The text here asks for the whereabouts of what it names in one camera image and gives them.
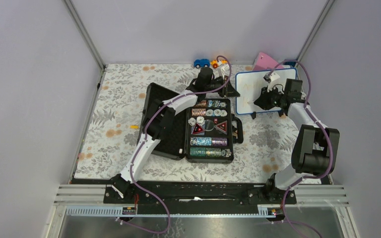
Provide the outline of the blue framed whiteboard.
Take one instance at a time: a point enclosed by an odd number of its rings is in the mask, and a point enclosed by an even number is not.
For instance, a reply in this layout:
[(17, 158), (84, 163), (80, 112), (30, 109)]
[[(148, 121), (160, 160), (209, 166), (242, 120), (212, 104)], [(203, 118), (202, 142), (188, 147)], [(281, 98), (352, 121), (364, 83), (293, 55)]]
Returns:
[[(263, 71), (247, 71), (239, 72), (235, 76), (235, 89), (240, 93), (240, 97), (236, 98), (236, 113), (239, 115), (249, 115), (253, 112), (266, 113), (267, 111), (260, 111), (259, 107), (255, 104), (247, 104), (247, 102), (254, 102), (259, 98), (261, 89), (267, 87), (268, 83), (264, 80), (264, 76), (269, 73), (269, 70)], [(274, 72), (280, 75), (280, 83), (275, 86), (275, 89), (283, 91), (286, 79), (296, 79), (298, 74), (295, 68), (277, 69)]]

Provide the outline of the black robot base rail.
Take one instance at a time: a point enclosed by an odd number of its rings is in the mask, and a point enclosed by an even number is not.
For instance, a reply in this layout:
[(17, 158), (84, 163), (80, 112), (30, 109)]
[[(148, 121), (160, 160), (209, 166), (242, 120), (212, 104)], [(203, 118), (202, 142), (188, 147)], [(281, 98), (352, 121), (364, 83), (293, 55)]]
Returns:
[(139, 215), (254, 215), (261, 206), (281, 208), (297, 202), (293, 191), (266, 183), (138, 181), (119, 178), (106, 186), (105, 204), (129, 204)]

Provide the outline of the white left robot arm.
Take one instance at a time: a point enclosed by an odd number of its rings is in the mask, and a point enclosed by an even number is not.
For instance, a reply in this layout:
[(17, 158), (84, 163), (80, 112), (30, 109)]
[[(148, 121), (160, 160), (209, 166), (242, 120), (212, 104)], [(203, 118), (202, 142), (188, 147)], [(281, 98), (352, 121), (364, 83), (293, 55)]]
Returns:
[(217, 67), (220, 82), (215, 82), (211, 68), (201, 68), (197, 78), (179, 95), (164, 101), (153, 101), (146, 109), (150, 116), (143, 120), (142, 132), (137, 146), (125, 167), (119, 173), (119, 178), (111, 182), (115, 198), (123, 204), (130, 203), (134, 197), (131, 188), (136, 184), (135, 176), (142, 171), (155, 147), (170, 133), (175, 116), (182, 111), (195, 106), (206, 98), (209, 93), (224, 96), (222, 89), (227, 87), (232, 76), (231, 65)]

